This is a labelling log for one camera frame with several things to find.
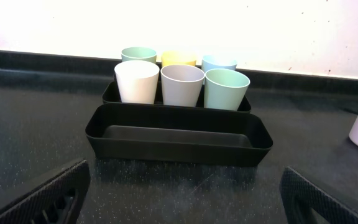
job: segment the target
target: blue cup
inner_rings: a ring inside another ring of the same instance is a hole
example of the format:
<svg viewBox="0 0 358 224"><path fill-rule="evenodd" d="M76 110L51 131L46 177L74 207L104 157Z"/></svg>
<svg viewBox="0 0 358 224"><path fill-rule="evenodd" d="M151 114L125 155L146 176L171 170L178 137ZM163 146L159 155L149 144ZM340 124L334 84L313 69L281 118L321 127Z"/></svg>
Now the blue cup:
<svg viewBox="0 0 358 224"><path fill-rule="evenodd" d="M203 63L201 64L201 69L204 73L215 68L225 68L225 69L235 70L236 67L237 67L236 60L220 57L217 55L204 55Z"/></svg>

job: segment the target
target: table surface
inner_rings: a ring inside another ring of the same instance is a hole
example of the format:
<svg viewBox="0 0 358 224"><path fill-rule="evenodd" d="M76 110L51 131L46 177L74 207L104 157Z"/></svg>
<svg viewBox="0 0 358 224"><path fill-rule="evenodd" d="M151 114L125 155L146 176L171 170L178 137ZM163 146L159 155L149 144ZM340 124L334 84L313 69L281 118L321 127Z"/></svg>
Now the table surface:
<svg viewBox="0 0 358 224"><path fill-rule="evenodd" d="M77 157L91 185L78 223L286 223L286 166L358 200L358 96L250 88L274 146L257 167L99 160L85 126L111 80L0 70L0 192Z"/></svg>

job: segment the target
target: rectangular container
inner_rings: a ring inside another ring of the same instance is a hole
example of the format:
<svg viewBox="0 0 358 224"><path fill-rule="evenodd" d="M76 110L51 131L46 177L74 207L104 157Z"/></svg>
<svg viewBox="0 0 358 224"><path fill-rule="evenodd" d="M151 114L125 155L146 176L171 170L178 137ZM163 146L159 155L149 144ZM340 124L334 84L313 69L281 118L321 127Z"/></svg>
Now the rectangular container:
<svg viewBox="0 0 358 224"><path fill-rule="evenodd" d="M273 146L249 113L106 103L85 129L98 158L256 166Z"/></svg>
<svg viewBox="0 0 358 224"><path fill-rule="evenodd" d="M102 96L103 103L121 103L121 97L119 96L118 84L116 81L110 83L106 88ZM157 83L157 91L155 92L155 102L156 105L163 105L162 101L162 84L161 81ZM200 95L196 104L197 108L204 108L204 85L201 87ZM251 111L251 105L249 104L246 97L242 99L242 102L239 106L237 112L246 112Z"/></svg>

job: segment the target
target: mint green cup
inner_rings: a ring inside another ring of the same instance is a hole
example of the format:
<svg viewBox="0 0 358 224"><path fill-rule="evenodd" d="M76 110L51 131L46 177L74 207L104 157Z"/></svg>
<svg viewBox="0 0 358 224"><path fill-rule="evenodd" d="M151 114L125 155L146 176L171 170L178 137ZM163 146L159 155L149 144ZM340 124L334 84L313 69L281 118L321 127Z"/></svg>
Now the mint green cup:
<svg viewBox="0 0 358 224"><path fill-rule="evenodd" d="M225 68L211 69L205 78L205 108L237 110L250 84L244 74Z"/></svg>
<svg viewBox="0 0 358 224"><path fill-rule="evenodd" d="M129 60L143 60L155 63L157 52L147 47L129 47L121 51L121 58L123 62Z"/></svg>

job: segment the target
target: white wall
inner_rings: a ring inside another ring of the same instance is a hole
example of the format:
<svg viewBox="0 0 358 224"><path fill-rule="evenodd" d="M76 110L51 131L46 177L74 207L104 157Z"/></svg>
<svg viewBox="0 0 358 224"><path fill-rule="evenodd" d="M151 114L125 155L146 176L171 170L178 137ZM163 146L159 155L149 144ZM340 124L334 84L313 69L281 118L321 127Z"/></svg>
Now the white wall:
<svg viewBox="0 0 358 224"><path fill-rule="evenodd" d="M0 0L0 49L120 58L138 45L358 78L358 1Z"/></svg>

